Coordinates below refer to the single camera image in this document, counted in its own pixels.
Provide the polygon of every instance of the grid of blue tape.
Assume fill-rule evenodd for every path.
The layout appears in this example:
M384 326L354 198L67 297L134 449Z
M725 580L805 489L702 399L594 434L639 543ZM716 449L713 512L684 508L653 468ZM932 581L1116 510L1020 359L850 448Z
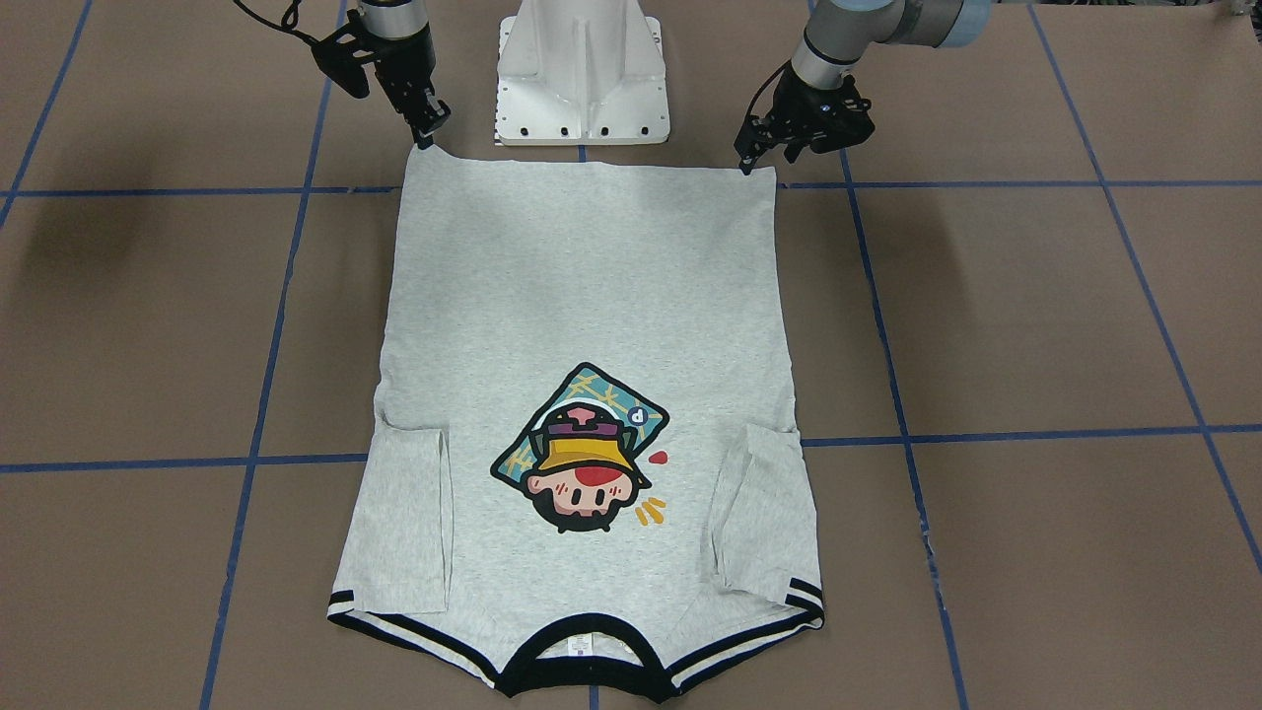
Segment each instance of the grid of blue tape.
M8 219L9 212L13 204L19 198L28 197L42 197L42 198L58 198L58 197L78 197L78 198L91 198L91 197L163 197L163 195L249 195L249 194L299 194L298 213L294 219L294 231L290 238L290 247L288 260L285 262L285 275L283 280L283 286L280 291L280 299L276 305L276 317L273 327L271 344L268 352L268 366L264 375L262 387L259 395L259 411L255 421L254 435L250 443L250 453L246 457L228 457L228 458L209 458L209 459L155 459L155 460L120 460L120 462L64 462L64 463L37 463L37 464L0 464L0 474L24 474L24 473L56 473L56 472L107 472L107 470L124 470L124 469L173 469L173 468L212 468L212 467L244 467L245 478L241 487L241 496L237 506L236 523L232 532L232 544L230 547L230 555L227 561L227 569L225 575L223 589L220 597L220 607L216 618L215 636L212 639L209 655L207 658L206 677L202 687L201 707L207 710L211 706L211 697L215 690L215 677L218 668L220 651L223 643L223 634L227 628L228 610L232 599L232 584L236 579L236 566L240 559L242 535L245 532L246 516L250 507L250 494L254 487L254 475L259 467L283 467L283 465L298 465L298 464L345 464L345 463L363 463L367 460L367 455L363 453L348 453L348 454L316 454L316 455L288 455L288 457L264 457L260 453L262 443L262 431L268 416L268 404L271 396L273 377L275 376L276 359L280 351L280 340L284 330L285 322L285 305L289 295L289 284L294 274L294 260L298 253L298 248L302 241L303 226L307 217L307 206L309 203L312 194L380 194L399 189L400 185L346 185L346 187L317 187L313 184L316 174L316 163L319 156L319 143L321 135L324 127L324 116L328 108L329 92L332 83L326 79L323 90L321 92L319 108L316 120L316 130L312 136L310 153L307 161L307 172L303 184L299 187L223 187L223 188L148 188L148 189L21 189L21 180L30 165L32 156L34 155L35 148L39 143L39 137L43 134L44 125L48 120L48 115L52 112L53 106L57 101L57 95L61 91L62 83L66 74L71 67L74 58L74 53L78 48L80 39L83 35L83 29L87 24L88 14L92 9L93 0L85 0L83 8L76 20L74 32L71 38L69 47L67 48L66 55L62 61L62 66L57 73L57 78L53 82L52 90L49 91L48 98L44 102L43 110L32 131L30 139L27 144L27 149L23 154L23 159L19 164L18 172L13 178L13 183L9 189L0 192L3 194L4 202L0 207L0 226ZM338 8L338 18L346 13L346 0L341 0ZM808 6L813 10L814 3L808 0ZM1262 180L1254 179L1225 179L1225 180L1109 180L1104 177L1100 169L1099 160L1097 159L1095 150L1092 146L1090 139L1087 134L1087 129L1083 124L1082 116L1078 112L1078 107L1074 103L1073 96L1069 92L1069 87L1065 83L1064 76L1060 72L1060 66L1056 62L1056 55L1047 40L1046 33L1042 29L1042 24L1039 21L1039 15L1034 5L1026 6L1030 19L1034 23L1035 30L1039 35L1039 40L1042 44L1044 52L1046 53L1047 61L1051 64L1053 72L1055 73L1056 82L1060 91L1069 106L1070 113L1073 115L1074 122L1078 127L1079 136L1082 137L1083 146L1090 158L1092 165L1095 170L1097 179L1094 180L944 180L944 182L861 182L856 180L851 173L851 165L847 153L843 150L840 153L842 172L844 175L844 182L803 182L803 183L780 183L781 189L837 189L844 190L847 199L849 201L851 213L854 219L854 228L858 237L859 253L863 264L863 272L867 277L868 288L872 296L872 311L876 320L877 334L881 339L882 349L885 353L886 371L888 376L890 393L893 401L895 415L899 424L899 436L866 436L866 438L830 438L830 439L806 439L803 440L803 446L805 448L847 448L847 446L901 446L904 450L904 457L907 465L907 475L910 478L911 489L915 499L916 511L920 517L920 530L921 538L925 547L926 561L929 566L929 574L934 588L934 594L938 602L939 617L943 627L943 637L946 646L948 657L950 661L952 673L955 681L957 700L960 710L968 710L968 694L964 684L964 675L959 662L959 653L954 641L954 633L950 623L950 614L946 608L945 599L941 590L941 580L938 571L936 557L934 554L933 545L930 542L930 525L929 525L929 512L928 503L924 499L920 478L916 469L915 460L915 445L931 445L931 444L958 444L958 443L986 443L986 441L1039 441L1039 440L1068 440L1068 439L1100 439L1100 438L1146 438L1146 436L1199 436L1205 443L1206 450L1210 459L1214 463L1214 468L1219 475L1219 480L1223 486L1224 493L1227 494L1228 502L1235 515L1237 522L1241 527L1241 532L1246 538L1251 554L1253 555L1253 561L1262 573L1262 552L1259 552L1257 540L1249 527L1248 520L1244 516L1244 511L1241 507L1239 499L1235 496L1234 487L1232 484L1230 477L1223 465L1222 458L1219 457L1218 448L1214 443L1214 435L1218 434L1262 434L1262 424L1242 424L1242 425L1209 425L1205 421L1204 414L1201 412L1200 405L1196 401L1196 396L1193 391L1191 382L1189 381L1186 372L1182 367L1182 361L1179 357L1179 351L1175 347L1174 339L1166 327L1165 318L1161 314L1161 309L1157 304L1156 296L1148 284L1147 276L1145 275L1143 266L1140 261L1138 253L1131 241L1129 232L1126 227L1126 222L1118 211L1117 202L1113 197L1112 189L1116 187L1262 187ZM577 154L578 161L587 160L587 148L583 145L578 146ZM1143 294L1147 299L1148 306L1151 309L1152 317L1155 318L1157 327L1161 332L1162 340L1166 346L1171 364L1179 377L1179 382L1182 386L1184 393L1188 399L1188 405L1193 411L1196 421L1196 426L1188 428L1137 428L1137 429L1112 429L1112 430L1063 430L1063 431L1010 431L1010 433L981 433L981 434L945 434L945 435L912 435L907 429L906 416L904 414L902 399L899 392L899 378L897 370L895 367L893 352L890 347L888 335L885 325L885 317L881 309L881 296L877 288L876 275L872 269L872 261L868 255L867 248L867 235L863 228L863 217L858 203L858 192L864 189L934 189L934 188L1099 188L1104 190L1104 195L1108 199L1109 208L1113 214L1113 219L1117 224L1118 233L1126 245L1127 253L1129 255L1131 264L1135 269L1136 277ZM588 705L591 709L597 710L599 707L599 691L597 686L591 686L588 689Z

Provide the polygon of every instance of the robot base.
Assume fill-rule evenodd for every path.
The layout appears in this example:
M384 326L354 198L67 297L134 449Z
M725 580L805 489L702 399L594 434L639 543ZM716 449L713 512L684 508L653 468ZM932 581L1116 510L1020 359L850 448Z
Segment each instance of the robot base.
M631 145L670 135L661 24L636 0L522 0L500 24L495 140Z

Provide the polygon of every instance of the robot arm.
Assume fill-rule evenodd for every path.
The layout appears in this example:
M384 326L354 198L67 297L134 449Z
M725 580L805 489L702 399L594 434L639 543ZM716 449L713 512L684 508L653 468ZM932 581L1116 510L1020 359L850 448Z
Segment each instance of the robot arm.
M793 58L750 102L736 137L741 170L750 174L764 153L785 145L793 163L803 148L828 153L863 143L876 126L872 102L854 87L853 67L872 42L963 47L981 34L991 0L819 0ZM771 110L753 105L780 76Z
M314 43L316 64L356 98L369 95L363 64L372 62L377 81L395 111L424 150L452 110L434 92L434 42L424 0L358 0L347 23Z

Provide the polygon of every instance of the clothing tag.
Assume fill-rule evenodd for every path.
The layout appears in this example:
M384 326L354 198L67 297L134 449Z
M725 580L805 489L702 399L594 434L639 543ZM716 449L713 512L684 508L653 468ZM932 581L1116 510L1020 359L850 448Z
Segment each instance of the clothing tag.
M592 634L578 634L569 637L569 655L570 656L591 656L592 655Z

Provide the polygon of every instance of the gray t-shirt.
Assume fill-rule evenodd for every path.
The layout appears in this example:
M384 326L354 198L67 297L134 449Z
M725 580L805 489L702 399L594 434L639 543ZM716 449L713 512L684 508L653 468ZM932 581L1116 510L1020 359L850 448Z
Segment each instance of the gray t-shirt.
M329 618L658 701L819 628L775 190L413 151Z

